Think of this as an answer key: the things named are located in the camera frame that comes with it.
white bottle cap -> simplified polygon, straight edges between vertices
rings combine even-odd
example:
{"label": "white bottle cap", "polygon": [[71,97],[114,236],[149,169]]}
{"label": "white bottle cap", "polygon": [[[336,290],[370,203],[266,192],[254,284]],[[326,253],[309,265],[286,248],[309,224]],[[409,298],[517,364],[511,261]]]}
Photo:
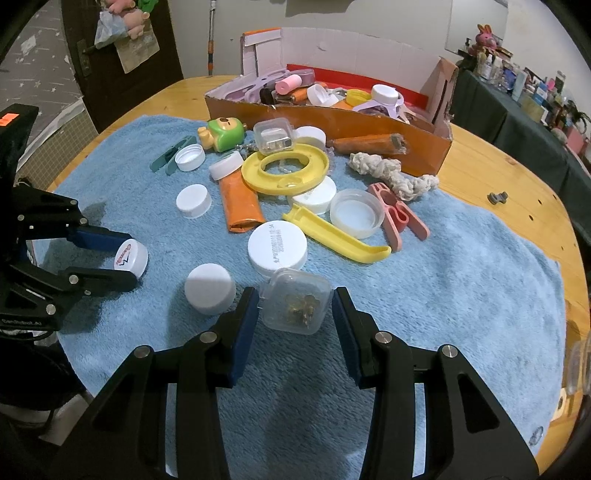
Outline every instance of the white bottle cap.
{"label": "white bottle cap", "polygon": [[316,127],[299,127],[294,130],[295,143],[305,143],[324,150],[326,148],[326,134]]}
{"label": "white bottle cap", "polygon": [[301,269],[308,259],[308,241],[301,229],[284,220],[257,227],[248,239],[248,258],[263,277],[279,268]]}
{"label": "white bottle cap", "polygon": [[322,85],[315,83],[307,90],[308,100],[314,106],[333,106],[339,99],[333,93],[329,94]]}
{"label": "white bottle cap", "polygon": [[137,240],[126,240],[115,255],[115,269],[127,270],[139,279],[148,265],[148,249]]}
{"label": "white bottle cap", "polygon": [[201,217],[211,205],[212,198],[205,185],[189,185],[177,195],[177,208],[185,218]]}
{"label": "white bottle cap", "polygon": [[242,167],[244,160],[240,152],[234,151],[228,156],[222,158],[220,161],[215,162],[209,167],[209,174],[214,180],[219,180],[230,175]]}
{"label": "white bottle cap", "polygon": [[316,215],[326,213],[330,208],[330,201],[336,194],[336,185],[330,177],[324,177],[319,185],[307,192],[300,193],[293,197],[287,197],[290,205],[294,203],[306,207]]}
{"label": "white bottle cap", "polygon": [[205,152],[201,145],[189,145],[177,152],[174,156],[174,161],[177,163],[179,170],[195,170],[195,168],[199,168],[205,161]]}
{"label": "white bottle cap", "polygon": [[205,263],[193,269],[185,281],[185,296],[205,315],[225,312],[236,297],[236,283],[221,265]]}
{"label": "white bottle cap", "polygon": [[382,105],[396,105],[400,94],[396,88],[378,83],[371,89],[371,98]]}

wooden table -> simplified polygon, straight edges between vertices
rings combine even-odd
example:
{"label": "wooden table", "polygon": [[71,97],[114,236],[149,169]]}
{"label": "wooden table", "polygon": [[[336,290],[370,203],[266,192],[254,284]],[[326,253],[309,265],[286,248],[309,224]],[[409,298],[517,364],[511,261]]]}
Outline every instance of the wooden table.
{"label": "wooden table", "polygon": [[[54,190],[108,135],[140,115],[167,114],[208,120],[203,96],[232,76],[182,80],[157,93],[102,132],[62,171]],[[548,257],[560,262],[566,299],[567,351],[589,332],[589,301],[581,256],[569,216],[552,190],[525,167],[496,147],[452,126],[454,141],[439,172],[441,188],[453,196],[495,212],[514,232],[535,243]],[[506,204],[491,205],[490,192],[509,194]],[[569,439],[582,402],[579,391],[569,397],[565,414],[550,424],[536,460],[544,471]]]}

yellow plastic clip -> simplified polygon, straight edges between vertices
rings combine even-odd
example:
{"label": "yellow plastic clip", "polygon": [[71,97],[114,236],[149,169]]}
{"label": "yellow plastic clip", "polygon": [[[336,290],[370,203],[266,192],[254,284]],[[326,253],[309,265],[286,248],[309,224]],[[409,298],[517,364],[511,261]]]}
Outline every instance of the yellow plastic clip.
{"label": "yellow plastic clip", "polygon": [[359,263],[379,262],[392,252],[388,246],[372,247],[360,242],[300,205],[294,204],[289,213],[283,214],[283,219],[325,247]]}
{"label": "yellow plastic clip", "polygon": [[347,90],[347,97],[345,97],[345,102],[347,102],[350,106],[358,106],[362,103],[369,102],[370,100],[370,93],[364,90],[357,90],[355,88]]}

wire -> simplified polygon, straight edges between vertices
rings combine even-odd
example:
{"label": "wire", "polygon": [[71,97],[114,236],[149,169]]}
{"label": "wire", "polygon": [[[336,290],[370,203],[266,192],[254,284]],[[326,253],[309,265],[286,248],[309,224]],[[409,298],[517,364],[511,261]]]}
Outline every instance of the wire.
{"label": "wire", "polygon": [[48,338],[53,332],[54,332],[53,330],[50,330],[48,332],[42,333],[41,335],[33,336],[33,335],[29,335],[28,333],[19,333],[17,335],[9,335],[7,333],[0,331],[0,339],[14,340],[16,342],[37,342],[39,340],[44,340],[44,339]]}

robotic arm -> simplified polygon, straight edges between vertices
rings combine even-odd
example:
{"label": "robotic arm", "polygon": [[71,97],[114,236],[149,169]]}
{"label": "robotic arm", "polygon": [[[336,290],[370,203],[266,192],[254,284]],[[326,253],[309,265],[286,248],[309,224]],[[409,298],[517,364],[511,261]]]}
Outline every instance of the robotic arm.
{"label": "robotic arm", "polygon": [[[232,388],[244,371],[257,305],[248,287],[234,312],[184,346],[137,347],[76,424],[50,478],[173,479],[165,471],[164,415],[168,384],[177,383],[178,478],[229,480],[216,389]],[[349,374],[359,388],[376,389],[360,479],[412,478],[415,383],[424,383],[427,404],[426,471],[417,479],[538,478],[517,428],[456,347],[408,346],[356,310],[343,287],[333,297],[333,317]]]}

